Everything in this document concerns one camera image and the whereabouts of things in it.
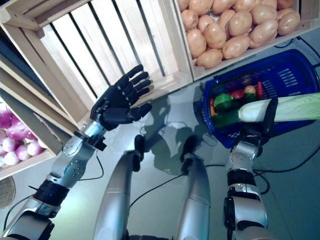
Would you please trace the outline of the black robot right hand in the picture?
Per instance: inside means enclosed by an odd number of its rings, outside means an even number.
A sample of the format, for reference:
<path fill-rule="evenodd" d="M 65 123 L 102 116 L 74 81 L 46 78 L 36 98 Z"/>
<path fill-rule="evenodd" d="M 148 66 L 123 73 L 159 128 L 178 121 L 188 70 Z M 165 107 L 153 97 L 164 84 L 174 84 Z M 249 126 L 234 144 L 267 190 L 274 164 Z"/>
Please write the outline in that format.
<path fill-rule="evenodd" d="M 266 144 L 274 133 L 277 106 L 277 98 L 242 106 L 238 116 L 244 122 L 244 126 L 239 139 L 259 147 Z"/>

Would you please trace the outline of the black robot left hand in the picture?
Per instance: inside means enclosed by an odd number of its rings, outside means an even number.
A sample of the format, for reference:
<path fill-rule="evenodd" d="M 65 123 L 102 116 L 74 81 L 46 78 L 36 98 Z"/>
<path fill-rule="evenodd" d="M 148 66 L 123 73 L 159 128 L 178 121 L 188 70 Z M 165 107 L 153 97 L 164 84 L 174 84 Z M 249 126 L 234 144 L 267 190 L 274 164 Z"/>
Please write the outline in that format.
<path fill-rule="evenodd" d="M 152 105 L 134 105 L 150 92 L 150 85 L 149 73 L 143 65 L 135 66 L 100 96 L 91 109 L 90 119 L 108 131 L 140 120 L 151 111 Z"/>

